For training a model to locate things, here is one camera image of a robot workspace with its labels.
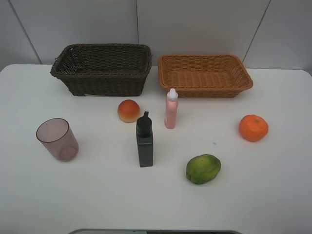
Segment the dark green pump bottle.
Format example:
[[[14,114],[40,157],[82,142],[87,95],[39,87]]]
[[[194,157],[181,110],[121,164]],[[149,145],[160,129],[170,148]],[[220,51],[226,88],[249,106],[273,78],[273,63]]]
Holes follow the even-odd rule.
[[[136,142],[139,166],[141,168],[153,166],[153,130],[148,111],[145,111],[144,115],[136,121]]]

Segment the pink bottle white cap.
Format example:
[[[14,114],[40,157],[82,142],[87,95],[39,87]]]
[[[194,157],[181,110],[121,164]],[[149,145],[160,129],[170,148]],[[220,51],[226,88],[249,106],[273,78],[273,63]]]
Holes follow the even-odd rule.
[[[176,115],[178,108],[178,93],[171,88],[166,97],[166,111],[164,123],[166,128],[173,129],[176,125]]]

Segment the red yellow peach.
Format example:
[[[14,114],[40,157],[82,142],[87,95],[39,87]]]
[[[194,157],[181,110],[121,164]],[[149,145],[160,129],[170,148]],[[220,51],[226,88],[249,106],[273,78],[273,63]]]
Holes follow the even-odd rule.
[[[117,113],[121,121],[133,123],[140,117],[140,107],[135,101],[127,99],[119,104]]]

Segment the green lime fruit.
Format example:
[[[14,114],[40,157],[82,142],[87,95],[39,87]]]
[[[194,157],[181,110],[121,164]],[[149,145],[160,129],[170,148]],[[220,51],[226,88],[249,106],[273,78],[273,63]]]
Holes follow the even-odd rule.
[[[214,155],[203,154],[192,158],[186,165],[186,178],[193,184],[213,180],[221,170],[221,161]]]

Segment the orange tangerine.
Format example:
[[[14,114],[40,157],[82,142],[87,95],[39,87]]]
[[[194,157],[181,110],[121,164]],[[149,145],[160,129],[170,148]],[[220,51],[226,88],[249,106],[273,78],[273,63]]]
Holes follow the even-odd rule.
[[[258,142],[267,135],[269,125],[262,117],[246,115],[241,119],[238,131],[245,140]]]

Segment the orange wicker basket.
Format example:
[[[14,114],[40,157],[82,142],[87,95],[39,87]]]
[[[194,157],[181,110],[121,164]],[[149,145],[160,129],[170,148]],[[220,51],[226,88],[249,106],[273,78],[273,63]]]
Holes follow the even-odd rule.
[[[162,55],[158,80],[165,90],[184,98],[234,98],[253,81],[234,55]]]

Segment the dark brown wicker basket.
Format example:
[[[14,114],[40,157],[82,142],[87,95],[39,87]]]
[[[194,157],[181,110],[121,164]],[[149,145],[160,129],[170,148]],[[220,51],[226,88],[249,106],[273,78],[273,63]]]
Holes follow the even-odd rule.
[[[152,67],[147,45],[72,44],[56,58],[50,74],[74,96],[140,96]]]

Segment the translucent purple plastic cup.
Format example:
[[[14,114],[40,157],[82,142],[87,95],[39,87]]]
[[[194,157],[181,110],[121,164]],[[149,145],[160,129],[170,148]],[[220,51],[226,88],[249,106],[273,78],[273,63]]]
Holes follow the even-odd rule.
[[[53,118],[42,123],[36,131],[36,138],[58,161],[71,161],[79,150],[68,121],[62,118]]]

